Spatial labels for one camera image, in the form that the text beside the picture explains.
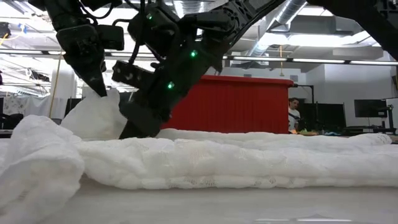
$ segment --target textured fabric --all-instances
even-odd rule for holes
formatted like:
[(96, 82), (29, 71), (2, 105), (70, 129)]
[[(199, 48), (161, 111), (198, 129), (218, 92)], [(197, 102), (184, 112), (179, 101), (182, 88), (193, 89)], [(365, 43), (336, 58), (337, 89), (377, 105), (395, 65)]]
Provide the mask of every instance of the textured fabric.
[(119, 92), (108, 91), (108, 96), (96, 93), (87, 97), (71, 110), (61, 126), (71, 130), (85, 141), (119, 139), (127, 119), (119, 112)]
[[(63, 119), (67, 108), (68, 99), (55, 98), (53, 101), (51, 118)], [(51, 107), (51, 96), (10, 96), (4, 98), (4, 114), (23, 114), (49, 116)]]
[(8, 96), (4, 98), (4, 103), (2, 106), (3, 113), (6, 115), (11, 114), (25, 114), (25, 109), (27, 106), (28, 96)]
[[(25, 115), (50, 116), (51, 96), (30, 96), (27, 100)], [(54, 98), (51, 118), (63, 119), (67, 108), (68, 99)]]
[(63, 207), (80, 187), (81, 141), (50, 119), (28, 116), (0, 144), (0, 223), (36, 223)]
[(345, 139), (169, 129), (161, 135), (196, 140), (84, 142), (46, 117), (26, 117), (0, 154), (0, 223), (34, 223), (62, 208), (83, 169), (122, 189), (398, 187), (398, 147), (383, 134)]
[(228, 144), (125, 139), (77, 146), (89, 177), (124, 189), (398, 187), (398, 147), (382, 145), (388, 137), (360, 136), (337, 144), (322, 141), (326, 138)]

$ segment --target computer monitor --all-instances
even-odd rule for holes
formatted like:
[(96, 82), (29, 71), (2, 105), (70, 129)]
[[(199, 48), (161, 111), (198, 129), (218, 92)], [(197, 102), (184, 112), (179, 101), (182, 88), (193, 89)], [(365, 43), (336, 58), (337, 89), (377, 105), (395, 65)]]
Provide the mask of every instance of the computer monitor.
[(304, 119), (300, 123), (300, 129), (324, 129), (338, 133), (346, 127), (344, 104), (306, 103), (300, 105), (298, 110)]
[(357, 118), (386, 118), (387, 107), (385, 100), (354, 100), (355, 117)]

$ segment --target green led light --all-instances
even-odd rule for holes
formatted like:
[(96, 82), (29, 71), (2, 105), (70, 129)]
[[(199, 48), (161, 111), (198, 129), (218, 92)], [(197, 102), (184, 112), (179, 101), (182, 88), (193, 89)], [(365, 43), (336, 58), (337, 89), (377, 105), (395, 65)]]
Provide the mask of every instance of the green led light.
[(169, 90), (171, 90), (172, 88), (174, 88), (174, 83), (173, 82), (169, 82), (169, 84), (167, 85), (167, 88)]
[(198, 52), (196, 50), (192, 50), (191, 52), (191, 58), (194, 58), (198, 55)]

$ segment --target ceiling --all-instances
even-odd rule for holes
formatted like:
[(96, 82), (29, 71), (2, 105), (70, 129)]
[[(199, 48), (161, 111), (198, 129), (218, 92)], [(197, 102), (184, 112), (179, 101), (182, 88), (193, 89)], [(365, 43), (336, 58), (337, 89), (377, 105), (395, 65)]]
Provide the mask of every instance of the ceiling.
[[(166, 4), (170, 6), (176, 14), (182, 17), (184, 14), (193, 12), (203, 12), (213, 9), (216, 6), (224, 4), (227, 0), (203, 0), (203, 1), (174, 1), (166, 0)], [(109, 8), (104, 7), (95, 11), (93, 14), (102, 16), (106, 14)], [(115, 19), (131, 19), (137, 12), (126, 5), (113, 9), (113, 12), (105, 19), (99, 20), (100, 24), (111, 25)], [(243, 35), (243, 37), (231, 48), (230, 54), (246, 55), (260, 41), (262, 36), (274, 35), (276, 41), (284, 39), (283, 44), (270, 43), (265, 54), (270, 56), (283, 57), (302, 57), (302, 58), (344, 58), (344, 59), (368, 59), (373, 60), (382, 57), (382, 49), (377, 46), (377, 42), (370, 37), (360, 26), (349, 19), (343, 19), (333, 16), (330, 12), (321, 7), (305, 6), (294, 20), (289, 24), (288, 32), (280, 32), (278, 28), (268, 33), (264, 32), (262, 27), (269, 24), (275, 14), (270, 13), (261, 21), (255, 23)], [(31, 50), (61, 50), (55, 37), (55, 31), (50, 23), (50, 19), (46, 12), (31, 6), (27, 1), (0, 0), (0, 22), (10, 23), (10, 29), (13, 40), (7, 40), (2, 43), (0, 49), (31, 49)], [(125, 52), (132, 52), (135, 42), (128, 35), (127, 24), (119, 23), (119, 26), (125, 30)], [(349, 37), (351, 47), (323, 46), (326, 36), (344, 36)], [(311, 47), (308, 44), (297, 44), (293, 42), (293, 36), (315, 36), (318, 44)], [(141, 47), (140, 53), (150, 53), (147, 47)], [(109, 68), (115, 63), (114, 60), (107, 61)], [(138, 66), (148, 70), (150, 62), (136, 62)], [(270, 63), (267, 67), (278, 67), (279, 63)], [(292, 68), (301, 68), (302, 65), (287, 65)], [(40, 83), (48, 85), (49, 82), (36, 80), (31, 78), (31, 71), (39, 72), (51, 78), (52, 70), (56, 67), (56, 60), (51, 58), (35, 58), (35, 57), (11, 57), (10, 55), (0, 54), (0, 70), (3, 72), (4, 83)], [(110, 73), (105, 73), (107, 85), (117, 85), (111, 81)], [(9, 86), (2, 86), (2, 92), (11, 91)], [(23, 91), (29, 94), (42, 95), (49, 92), (50, 87), (18, 87), (13, 91)]]

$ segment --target white wall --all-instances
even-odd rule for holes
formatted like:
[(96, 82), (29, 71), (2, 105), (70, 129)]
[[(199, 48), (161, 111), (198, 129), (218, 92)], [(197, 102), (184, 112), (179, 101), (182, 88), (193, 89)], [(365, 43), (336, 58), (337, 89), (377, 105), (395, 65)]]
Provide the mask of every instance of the white wall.
[[(280, 75), (281, 70), (279, 68), (270, 70), (268, 68), (250, 68), (243, 70), (242, 68), (231, 68), (225, 67), (221, 72), (221, 75), (233, 76), (233, 77), (243, 77), (244, 74), (251, 74), (253, 78), (278, 78), (278, 79), (290, 79), (291, 75), (298, 76), (298, 82), (296, 84), (306, 85), (306, 75), (302, 73), (300, 69), (284, 68), (282, 73), (284, 76)], [(215, 70), (213, 68), (206, 72), (206, 75), (214, 75)], [(311, 89), (309, 88), (289, 88), (289, 97), (305, 98), (311, 99)]]
[[(385, 54), (379, 60), (390, 60)], [(381, 125), (381, 118), (355, 118), (354, 100), (384, 99), (395, 95), (393, 67), (321, 65), (307, 73), (307, 84), (315, 85), (315, 101), (344, 103), (347, 126)]]

